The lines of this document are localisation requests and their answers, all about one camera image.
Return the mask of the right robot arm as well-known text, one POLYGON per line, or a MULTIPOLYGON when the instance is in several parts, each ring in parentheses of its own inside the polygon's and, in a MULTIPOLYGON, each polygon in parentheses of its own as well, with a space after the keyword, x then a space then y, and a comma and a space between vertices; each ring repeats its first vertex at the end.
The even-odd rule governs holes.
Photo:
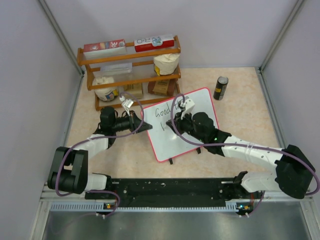
POLYGON ((257 191, 282 191, 303 199, 315 178, 315 168, 299 147, 272 148, 250 143, 215 127, 204 112, 178 112, 166 125, 181 137, 187 134, 199 141, 208 152, 226 158, 236 158, 268 169, 267 173, 244 171, 235 179, 233 192, 239 198, 257 191))

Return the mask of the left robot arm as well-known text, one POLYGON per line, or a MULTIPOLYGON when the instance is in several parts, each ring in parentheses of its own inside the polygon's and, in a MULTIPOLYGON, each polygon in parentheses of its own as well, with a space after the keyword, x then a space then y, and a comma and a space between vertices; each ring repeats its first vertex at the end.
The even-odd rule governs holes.
POLYGON ((100 122, 95 132, 86 140, 74 146, 60 146, 55 150, 49 171, 47 186, 60 196, 96 191, 102 198, 109 198, 114 191, 104 174, 89 173, 89 160, 109 149, 118 132, 131 134, 151 130, 153 126, 140 119, 133 111, 124 111, 121 116, 113 107, 104 107, 100 112, 100 122))

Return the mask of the pink framed whiteboard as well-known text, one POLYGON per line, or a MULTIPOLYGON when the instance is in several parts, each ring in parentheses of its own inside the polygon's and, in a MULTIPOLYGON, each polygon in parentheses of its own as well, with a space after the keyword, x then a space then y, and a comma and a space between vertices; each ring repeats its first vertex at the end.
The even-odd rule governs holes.
MULTIPOLYGON (((207 87, 190 91, 184 95, 195 103, 192 114, 205 112, 213 120, 214 126, 219 129, 219 123, 212 99, 207 87)), ((167 161, 197 149, 196 145, 189 144, 177 136, 166 122, 171 119, 171 106, 173 99, 155 103, 143 109, 144 122, 152 125, 147 131, 155 158, 158 162, 167 161)))

